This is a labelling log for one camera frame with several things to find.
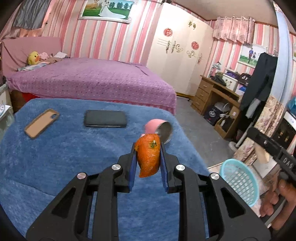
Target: blue tablecloth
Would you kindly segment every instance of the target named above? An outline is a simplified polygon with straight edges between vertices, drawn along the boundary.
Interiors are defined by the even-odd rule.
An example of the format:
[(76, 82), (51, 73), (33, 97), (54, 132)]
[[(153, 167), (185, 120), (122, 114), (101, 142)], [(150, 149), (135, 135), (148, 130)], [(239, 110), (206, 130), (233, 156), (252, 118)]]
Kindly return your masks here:
[[(46, 109), (60, 117), (36, 139), (24, 128)], [(86, 110), (122, 110), (126, 128), (87, 128)], [(169, 112), (157, 108), (73, 99), (33, 99), (19, 110), (16, 122), (0, 143), (0, 203), (16, 228), (25, 235), (50, 201), (78, 173), (101, 172), (130, 153), (133, 142), (154, 118), (168, 120), (173, 137), (168, 153), (197, 173), (208, 175), (202, 158)], [(121, 241), (178, 240), (178, 194), (166, 194), (160, 171), (139, 178), (133, 191), (118, 194), (118, 226)]]

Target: basket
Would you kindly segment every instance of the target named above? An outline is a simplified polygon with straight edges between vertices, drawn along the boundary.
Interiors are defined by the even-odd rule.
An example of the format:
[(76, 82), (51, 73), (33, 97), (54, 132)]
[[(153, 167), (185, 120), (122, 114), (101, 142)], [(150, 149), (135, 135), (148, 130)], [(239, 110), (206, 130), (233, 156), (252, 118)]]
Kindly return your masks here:
[(252, 207), (259, 199), (259, 185), (256, 177), (245, 164), (236, 159), (223, 162), (220, 176), (235, 192)]

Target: human hand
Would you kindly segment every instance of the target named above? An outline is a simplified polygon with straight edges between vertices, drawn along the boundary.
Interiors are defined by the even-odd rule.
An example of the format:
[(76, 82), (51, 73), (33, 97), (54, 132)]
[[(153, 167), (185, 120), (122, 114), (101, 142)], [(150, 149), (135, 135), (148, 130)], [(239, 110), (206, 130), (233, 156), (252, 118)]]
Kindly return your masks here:
[[(272, 228), (275, 230), (279, 230), (285, 224), (296, 206), (296, 188), (285, 180), (280, 180), (278, 188), (280, 194), (286, 198), (287, 203), (271, 223)], [(260, 208), (261, 217), (265, 215), (271, 216), (274, 213), (273, 205), (279, 201), (279, 195), (275, 192), (275, 189), (276, 185), (272, 185), (266, 193)]]

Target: wardrobe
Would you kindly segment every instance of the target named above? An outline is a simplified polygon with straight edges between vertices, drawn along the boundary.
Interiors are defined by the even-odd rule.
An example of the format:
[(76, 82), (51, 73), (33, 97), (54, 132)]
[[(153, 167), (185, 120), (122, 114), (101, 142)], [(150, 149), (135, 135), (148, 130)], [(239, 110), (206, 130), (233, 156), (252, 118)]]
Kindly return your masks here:
[(146, 66), (175, 92), (195, 96), (213, 44), (213, 29), (181, 8), (163, 3), (155, 12), (143, 51)]

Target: gray floor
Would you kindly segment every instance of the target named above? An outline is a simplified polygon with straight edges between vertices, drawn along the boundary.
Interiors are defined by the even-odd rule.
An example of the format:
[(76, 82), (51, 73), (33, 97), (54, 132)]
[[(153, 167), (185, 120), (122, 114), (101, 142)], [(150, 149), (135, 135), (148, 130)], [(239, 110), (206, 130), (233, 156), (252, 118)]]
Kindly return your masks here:
[(229, 142), (222, 139), (190, 105), (187, 99), (178, 97), (176, 118), (206, 165), (210, 167), (231, 158), (233, 153), (228, 147)]

